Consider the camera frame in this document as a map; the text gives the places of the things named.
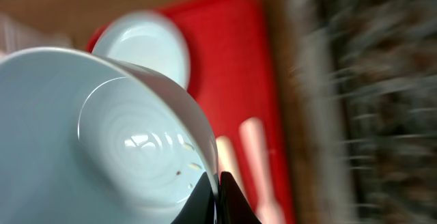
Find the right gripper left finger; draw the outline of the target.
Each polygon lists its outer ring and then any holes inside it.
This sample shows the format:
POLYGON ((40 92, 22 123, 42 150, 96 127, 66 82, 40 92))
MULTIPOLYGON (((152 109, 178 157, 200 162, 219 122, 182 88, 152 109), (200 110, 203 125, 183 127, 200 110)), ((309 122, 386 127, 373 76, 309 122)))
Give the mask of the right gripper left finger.
POLYGON ((214 195, 208 176, 203 173, 171 224, 214 224, 214 212, 214 195))

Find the light blue bowl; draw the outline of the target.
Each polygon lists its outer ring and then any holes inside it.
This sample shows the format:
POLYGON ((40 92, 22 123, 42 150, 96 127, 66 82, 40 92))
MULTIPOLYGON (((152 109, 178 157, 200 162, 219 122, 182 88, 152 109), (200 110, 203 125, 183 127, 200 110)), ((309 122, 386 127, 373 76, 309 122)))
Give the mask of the light blue bowl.
POLYGON ((188 92, 142 66, 68 48, 1 61, 2 223, 171 223, 206 173, 212 128, 188 92))

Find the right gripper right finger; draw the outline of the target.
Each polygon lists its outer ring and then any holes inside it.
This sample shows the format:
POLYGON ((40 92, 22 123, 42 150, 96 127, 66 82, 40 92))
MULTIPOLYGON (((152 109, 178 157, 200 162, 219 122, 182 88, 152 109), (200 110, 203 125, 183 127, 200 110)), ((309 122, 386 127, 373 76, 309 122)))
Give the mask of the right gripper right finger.
POLYGON ((221 173, 218 224, 261 224, 230 172, 221 173))

